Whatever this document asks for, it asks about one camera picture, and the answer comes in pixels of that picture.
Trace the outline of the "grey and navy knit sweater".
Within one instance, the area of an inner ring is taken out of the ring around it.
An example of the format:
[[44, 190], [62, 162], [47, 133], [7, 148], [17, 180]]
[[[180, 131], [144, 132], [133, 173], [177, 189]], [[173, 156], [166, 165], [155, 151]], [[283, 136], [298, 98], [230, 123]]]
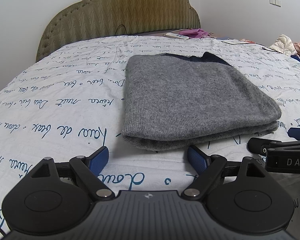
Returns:
[[122, 137], [144, 150], [272, 132], [281, 118], [271, 97], [211, 53], [135, 55], [126, 70]]

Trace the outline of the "cream and pink clothes pile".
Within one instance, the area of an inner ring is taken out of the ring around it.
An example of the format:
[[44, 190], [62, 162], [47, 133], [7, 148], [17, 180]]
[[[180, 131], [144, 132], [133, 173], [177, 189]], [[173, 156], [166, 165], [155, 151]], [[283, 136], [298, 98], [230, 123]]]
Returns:
[[300, 62], [300, 42], [293, 42], [287, 35], [281, 34], [269, 48]]

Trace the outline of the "purple cloth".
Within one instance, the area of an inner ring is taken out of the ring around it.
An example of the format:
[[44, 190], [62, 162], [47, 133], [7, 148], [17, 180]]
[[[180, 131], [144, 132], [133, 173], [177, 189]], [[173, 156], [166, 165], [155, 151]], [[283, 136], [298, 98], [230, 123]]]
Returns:
[[203, 29], [185, 29], [182, 31], [179, 31], [179, 35], [184, 35], [189, 38], [206, 38], [210, 37], [210, 33], [207, 31], [204, 31]]

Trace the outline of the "white power strip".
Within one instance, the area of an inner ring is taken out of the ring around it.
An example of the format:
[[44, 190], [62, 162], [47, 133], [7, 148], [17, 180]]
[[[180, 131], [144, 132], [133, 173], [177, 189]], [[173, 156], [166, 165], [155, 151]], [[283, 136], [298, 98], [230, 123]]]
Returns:
[[179, 40], [189, 40], [190, 39], [188, 36], [180, 35], [180, 34], [176, 34], [176, 33], [165, 33], [164, 36], [168, 37], [168, 38], [176, 38]]

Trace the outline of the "olive green upholstered headboard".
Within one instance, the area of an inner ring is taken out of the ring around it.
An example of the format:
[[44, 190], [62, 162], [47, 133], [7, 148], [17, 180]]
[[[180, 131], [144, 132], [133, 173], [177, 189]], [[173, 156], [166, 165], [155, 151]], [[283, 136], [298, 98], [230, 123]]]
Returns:
[[81, 0], [46, 26], [36, 60], [64, 45], [93, 38], [197, 28], [199, 16], [189, 0]]

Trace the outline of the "white wall switch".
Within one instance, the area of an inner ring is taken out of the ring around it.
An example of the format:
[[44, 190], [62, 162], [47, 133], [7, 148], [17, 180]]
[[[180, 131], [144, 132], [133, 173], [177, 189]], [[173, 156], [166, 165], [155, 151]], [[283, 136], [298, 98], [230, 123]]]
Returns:
[[271, 5], [277, 6], [277, 7], [281, 7], [281, 1], [280, 0], [269, 0], [269, 3]]

